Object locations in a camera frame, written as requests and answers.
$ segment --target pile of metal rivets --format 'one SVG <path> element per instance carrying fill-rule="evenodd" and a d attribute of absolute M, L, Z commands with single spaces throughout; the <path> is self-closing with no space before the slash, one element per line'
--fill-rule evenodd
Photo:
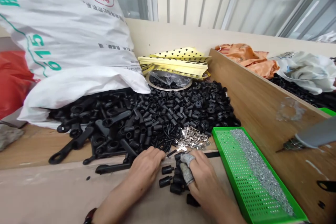
<path fill-rule="evenodd" d="M 281 189 L 279 182 L 276 180 L 271 170 L 267 167 L 258 151 L 252 145 L 251 141 L 245 135 L 244 131 L 234 129 L 231 130 L 230 133 L 239 142 L 254 176 L 261 183 L 262 187 L 279 203 L 287 214 L 293 216 L 293 208 L 288 202 L 288 199 Z"/>
<path fill-rule="evenodd" d="M 181 147 L 203 149 L 210 145 L 208 136 L 201 134 L 197 129 L 188 126 L 182 129 L 182 138 L 177 139 L 176 143 Z"/>

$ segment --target gray tool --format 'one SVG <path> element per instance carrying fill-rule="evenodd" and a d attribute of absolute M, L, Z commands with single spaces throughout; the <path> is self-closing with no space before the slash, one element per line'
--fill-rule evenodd
<path fill-rule="evenodd" d="M 321 145 L 329 144 L 334 141 L 336 141 L 336 117 L 331 117 L 295 134 L 295 136 L 284 143 L 283 148 L 277 150 L 276 153 L 305 148 L 316 149 Z"/>

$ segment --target clear plastic piece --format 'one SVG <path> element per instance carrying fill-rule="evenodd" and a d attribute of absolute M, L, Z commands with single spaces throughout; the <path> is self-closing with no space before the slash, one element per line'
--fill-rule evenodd
<path fill-rule="evenodd" d="M 164 84 L 171 85 L 173 82 L 179 87 L 185 87 L 189 84 L 191 78 L 178 75 L 175 73 L 164 72 L 160 70 L 154 70 L 149 72 L 151 76 L 158 79 L 159 81 L 163 82 Z"/>
<path fill-rule="evenodd" d="M 276 119 L 278 121 L 299 121 L 301 120 L 305 109 L 300 107 L 300 103 L 293 98 L 286 97 L 277 111 Z"/>

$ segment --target bracelet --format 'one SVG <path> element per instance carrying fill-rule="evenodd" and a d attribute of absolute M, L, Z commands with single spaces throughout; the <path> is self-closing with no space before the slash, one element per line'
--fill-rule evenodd
<path fill-rule="evenodd" d="M 88 212 L 88 214 L 85 217 L 84 224 L 91 224 L 93 215 L 94 215 L 96 210 L 97 210 L 97 208 L 93 208 L 90 212 Z"/>

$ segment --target white plastic bag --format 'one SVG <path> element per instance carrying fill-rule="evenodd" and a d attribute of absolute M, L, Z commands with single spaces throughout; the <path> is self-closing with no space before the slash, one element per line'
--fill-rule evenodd
<path fill-rule="evenodd" d="M 86 66 L 141 73 L 117 0 L 0 0 L 0 25 L 35 79 Z"/>
<path fill-rule="evenodd" d="M 313 95 L 336 90 L 336 66 L 328 57 L 298 51 L 286 52 L 270 60 L 279 64 L 278 75 L 295 82 Z"/>
<path fill-rule="evenodd" d="M 85 95 L 128 87 L 137 93 L 151 91 L 142 75 L 123 68 L 88 66 L 63 70 L 37 83 L 26 97 L 18 120 L 56 129 L 60 123 L 48 121 L 48 109 L 61 108 Z"/>

